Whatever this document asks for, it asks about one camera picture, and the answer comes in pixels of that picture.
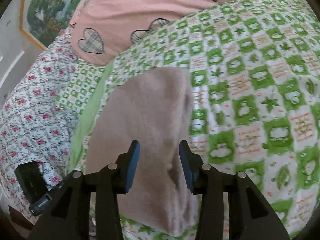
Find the taupe knit sweater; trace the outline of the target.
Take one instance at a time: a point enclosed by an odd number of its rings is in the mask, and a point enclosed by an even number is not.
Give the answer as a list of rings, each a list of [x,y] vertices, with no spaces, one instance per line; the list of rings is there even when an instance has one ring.
[[[100,171],[140,144],[133,185],[118,197],[126,218],[180,236],[198,217],[178,147],[189,138],[192,94],[187,68],[158,67],[117,85],[89,141],[86,172]]]

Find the white floral bed sheet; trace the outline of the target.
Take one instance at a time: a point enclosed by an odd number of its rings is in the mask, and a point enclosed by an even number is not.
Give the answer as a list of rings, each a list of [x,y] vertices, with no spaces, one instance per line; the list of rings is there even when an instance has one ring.
[[[41,53],[1,109],[1,189],[31,223],[36,217],[15,170],[34,161],[48,185],[61,181],[76,125],[104,72],[77,57],[72,31],[67,28]]]

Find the green checkered frog quilt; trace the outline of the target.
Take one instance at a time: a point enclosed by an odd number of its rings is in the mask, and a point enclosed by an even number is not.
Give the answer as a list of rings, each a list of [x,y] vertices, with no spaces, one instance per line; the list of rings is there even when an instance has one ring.
[[[68,170],[83,170],[111,92],[152,67],[191,74],[190,148],[245,172],[291,238],[319,206],[319,20],[306,0],[233,0],[171,22],[106,67],[79,62],[57,97],[81,115]]]

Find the framed landscape painting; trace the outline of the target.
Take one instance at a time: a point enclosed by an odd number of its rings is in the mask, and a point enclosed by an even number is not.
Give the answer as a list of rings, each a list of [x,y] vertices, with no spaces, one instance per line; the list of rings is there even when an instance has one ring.
[[[81,0],[21,0],[20,31],[45,50],[65,30]]]

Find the pink heart-patterned duvet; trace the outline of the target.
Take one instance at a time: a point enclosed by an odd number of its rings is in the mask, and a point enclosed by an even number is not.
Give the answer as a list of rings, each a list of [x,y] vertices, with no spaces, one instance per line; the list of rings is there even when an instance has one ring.
[[[105,65],[144,36],[185,15],[231,0],[88,0],[73,19],[72,47]]]

